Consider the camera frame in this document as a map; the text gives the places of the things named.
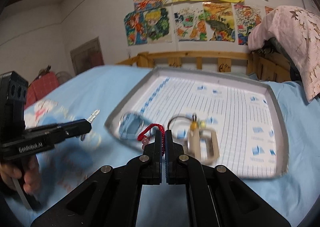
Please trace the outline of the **person's left hand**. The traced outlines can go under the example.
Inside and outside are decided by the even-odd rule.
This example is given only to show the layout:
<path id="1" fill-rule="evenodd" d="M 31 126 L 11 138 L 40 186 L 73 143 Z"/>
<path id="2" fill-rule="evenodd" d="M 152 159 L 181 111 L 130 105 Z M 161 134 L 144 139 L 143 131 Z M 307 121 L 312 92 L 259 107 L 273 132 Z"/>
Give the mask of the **person's left hand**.
<path id="1" fill-rule="evenodd" d="M 16 191 L 13 179 L 24 179 L 23 189 L 27 194 L 35 194 L 39 191 L 41 186 L 41 175 L 39 170 L 39 163 L 37 157 L 34 155 L 30 158 L 28 166 L 24 169 L 24 176 L 21 171 L 8 163 L 1 164 L 1 179 L 3 183 Z"/>

